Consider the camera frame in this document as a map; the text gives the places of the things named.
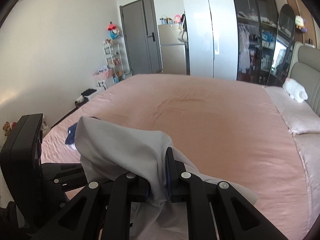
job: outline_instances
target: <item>white plush toy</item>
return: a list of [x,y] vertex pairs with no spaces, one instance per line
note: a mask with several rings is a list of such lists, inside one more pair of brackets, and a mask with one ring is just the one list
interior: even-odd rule
[[295,99],[299,103],[308,99],[304,87],[292,78],[286,78],[282,87],[290,95],[290,98]]

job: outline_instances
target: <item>white wardrobe door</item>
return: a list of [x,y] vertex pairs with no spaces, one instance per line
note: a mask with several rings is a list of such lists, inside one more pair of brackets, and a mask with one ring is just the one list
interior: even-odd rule
[[213,35],[208,0],[183,0],[189,42],[190,75],[213,77]]
[[215,78],[236,80],[238,70],[238,26],[233,0],[209,0]]

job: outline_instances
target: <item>navy blue cloth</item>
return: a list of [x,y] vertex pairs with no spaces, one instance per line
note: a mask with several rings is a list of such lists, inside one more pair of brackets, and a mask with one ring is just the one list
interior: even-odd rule
[[75,143],[75,135],[76,135],[76,128],[78,123],[76,122],[74,125],[68,128],[68,137],[66,138],[66,145],[71,145]]

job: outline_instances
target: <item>pink bedsheet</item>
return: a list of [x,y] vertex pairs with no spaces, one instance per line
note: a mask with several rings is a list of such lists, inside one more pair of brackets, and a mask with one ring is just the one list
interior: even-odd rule
[[109,88],[44,138],[42,162],[79,162],[64,145],[81,116],[161,130],[201,173],[241,184],[289,240],[307,233],[306,177],[295,142],[265,90],[254,84],[178,75],[137,75]]

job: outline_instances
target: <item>door handle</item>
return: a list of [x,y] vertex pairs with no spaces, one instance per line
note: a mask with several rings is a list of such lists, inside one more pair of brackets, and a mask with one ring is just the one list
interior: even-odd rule
[[155,37],[155,33],[152,33],[152,35],[149,35],[148,38],[151,38],[153,39],[153,41],[156,41],[156,37]]

